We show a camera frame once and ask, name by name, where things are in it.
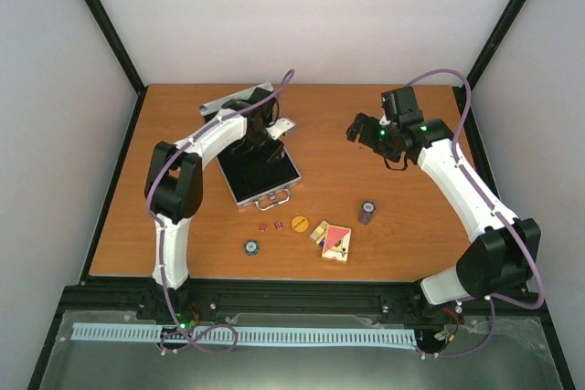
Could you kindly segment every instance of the white vent strip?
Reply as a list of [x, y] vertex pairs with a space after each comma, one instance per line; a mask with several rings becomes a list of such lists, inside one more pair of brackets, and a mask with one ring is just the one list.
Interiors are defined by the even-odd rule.
[[[199, 326], [196, 337], [207, 326]], [[236, 327], [238, 345], [258, 347], [392, 347], [413, 349], [416, 340], [413, 330], [397, 329], [311, 329], [311, 328], [256, 328]], [[159, 343], [163, 332], [173, 327], [152, 324], [74, 323], [71, 340], [101, 342]], [[198, 341], [201, 344], [233, 343], [233, 332], [218, 328], [208, 332]], [[178, 334], [169, 337], [167, 343], [186, 341]]]

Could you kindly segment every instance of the yellow disc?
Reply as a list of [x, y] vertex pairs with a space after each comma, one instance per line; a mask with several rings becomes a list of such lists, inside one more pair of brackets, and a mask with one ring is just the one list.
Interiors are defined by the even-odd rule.
[[304, 232], [309, 228], [309, 220], [304, 216], [296, 216], [292, 219], [291, 226], [295, 232]]

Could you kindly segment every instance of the gray floor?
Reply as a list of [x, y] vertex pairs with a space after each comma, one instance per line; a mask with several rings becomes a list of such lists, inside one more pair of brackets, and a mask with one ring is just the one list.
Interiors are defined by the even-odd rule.
[[[240, 347], [225, 356], [194, 349], [161, 356], [145, 343], [71, 342], [75, 321], [132, 322], [122, 312], [68, 314], [43, 381], [43, 389], [560, 389], [538, 321], [498, 319], [494, 339], [461, 359], [425, 361], [411, 351], [384, 348]], [[239, 319], [237, 324], [245, 321]], [[445, 352], [478, 344], [489, 328], [467, 317]], [[332, 322], [323, 317], [322, 322]], [[283, 321], [274, 319], [273, 325]], [[344, 323], [334, 322], [333, 326]]]

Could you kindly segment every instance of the wooden tabletop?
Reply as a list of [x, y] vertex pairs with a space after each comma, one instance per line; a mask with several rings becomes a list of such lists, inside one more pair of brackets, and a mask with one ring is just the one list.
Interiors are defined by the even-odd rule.
[[[144, 212], [144, 182], [154, 146], [175, 142], [202, 125], [198, 106], [250, 85], [153, 85], [125, 160], [90, 274], [150, 276], [154, 223]], [[390, 85], [290, 85], [281, 116], [296, 122], [285, 145], [303, 180], [288, 203], [267, 212], [241, 209], [212, 161], [204, 172], [204, 199], [193, 218], [188, 247], [191, 277], [223, 279], [414, 280], [451, 267], [469, 246], [463, 226], [432, 180], [417, 166], [386, 169], [380, 156], [346, 140], [356, 114], [378, 116], [380, 93]], [[419, 86], [425, 119], [442, 118], [451, 128], [459, 112], [449, 86]], [[462, 148], [471, 161], [466, 139]], [[357, 214], [363, 201], [376, 203], [372, 222]], [[297, 215], [309, 219], [304, 233], [291, 228]], [[322, 221], [352, 229], [346, 264], [321, 258], [308, 237]], [[281, 221], [283, 229], [273, 223]], [[268, 231], [261, 233], [260, 224]], [[260, 251], [247, 256], [244, 241]]]

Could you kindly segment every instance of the blue poker chip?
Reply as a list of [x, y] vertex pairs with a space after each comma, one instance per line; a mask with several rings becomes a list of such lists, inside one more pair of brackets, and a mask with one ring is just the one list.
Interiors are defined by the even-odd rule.
[[249, 239], [244, 243], [244, 251], [248, 256], [254, 256], [260, 250], [260, 246], [258, 245], [258, 241], [254, 239]]

